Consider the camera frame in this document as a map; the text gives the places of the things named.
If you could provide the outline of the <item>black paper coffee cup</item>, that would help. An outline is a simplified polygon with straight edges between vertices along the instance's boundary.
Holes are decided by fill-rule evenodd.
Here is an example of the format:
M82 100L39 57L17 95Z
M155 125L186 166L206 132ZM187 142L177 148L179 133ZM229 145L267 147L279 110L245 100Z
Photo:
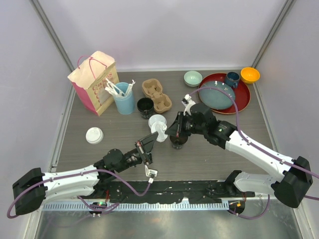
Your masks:
M186 144L188 141L188 137L175 137L170 135L169 139L171 141L171 145L174 149L182 149L183 146Z

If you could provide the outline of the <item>single white cup lid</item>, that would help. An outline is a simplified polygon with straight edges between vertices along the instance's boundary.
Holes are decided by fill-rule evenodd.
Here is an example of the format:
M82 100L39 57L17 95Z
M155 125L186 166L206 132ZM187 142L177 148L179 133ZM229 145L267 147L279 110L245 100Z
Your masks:
M149 118L149 121L148 121L149 128L152 128L152 125L153 125L155 122L162 122L162 123L166 124L166 118L165 118L163 115L160 115L160 114L152 115L152 116Z

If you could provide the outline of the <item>pink kraft paper bag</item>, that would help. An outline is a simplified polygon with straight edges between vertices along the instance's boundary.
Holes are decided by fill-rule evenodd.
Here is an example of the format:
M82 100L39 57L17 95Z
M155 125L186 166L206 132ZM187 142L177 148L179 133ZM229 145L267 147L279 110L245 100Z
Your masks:
M108 81L119 83L116 61L102 51L81 56L68 79L84 107L100 116L114 101L105 88Z

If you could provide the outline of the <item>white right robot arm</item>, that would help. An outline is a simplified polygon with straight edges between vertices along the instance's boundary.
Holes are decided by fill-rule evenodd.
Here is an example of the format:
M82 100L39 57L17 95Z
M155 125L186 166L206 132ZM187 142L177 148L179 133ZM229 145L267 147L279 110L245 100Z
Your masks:
M313 183L307 159L301 156L293 159L265 147L237 126L217 120L203 103L188 104L184 112L177 113L165 132L177 140L187 139L192 134L202 135L210 144L234 152L266 172L265 175L236 172L225 184L229 196L247 191L269 194L284 205L297 208Z

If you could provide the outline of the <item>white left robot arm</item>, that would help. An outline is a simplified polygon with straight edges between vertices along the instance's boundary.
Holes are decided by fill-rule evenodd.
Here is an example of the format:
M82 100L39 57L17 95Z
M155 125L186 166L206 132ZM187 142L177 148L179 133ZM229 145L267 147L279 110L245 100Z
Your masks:
M134 149L122 153L111 149L101 160L81 169L58 173L44 173L41 168L33 168L12 185L14 201L10 205L7 217L15 217L32 213L41 205L55 200L77 196L102 198L106 186L114 179L119 179L119 173L143 164L149 183L157 176L156 170L150 170L152 164L152 149L158 133L154 132L135 142Z

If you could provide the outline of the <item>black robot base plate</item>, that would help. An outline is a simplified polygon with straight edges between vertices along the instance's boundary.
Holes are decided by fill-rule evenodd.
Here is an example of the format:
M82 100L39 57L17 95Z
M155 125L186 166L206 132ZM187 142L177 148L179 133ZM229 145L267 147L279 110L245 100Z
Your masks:
M229 183L217 180L195 181L154 181L147 193L137 196L127 185L112 181L102 189L95 190L84 199L109 199L111 203L132 204L173 204L181 203L184 198L191 204L219 203L222 198L252 198L254 192L241 192Z

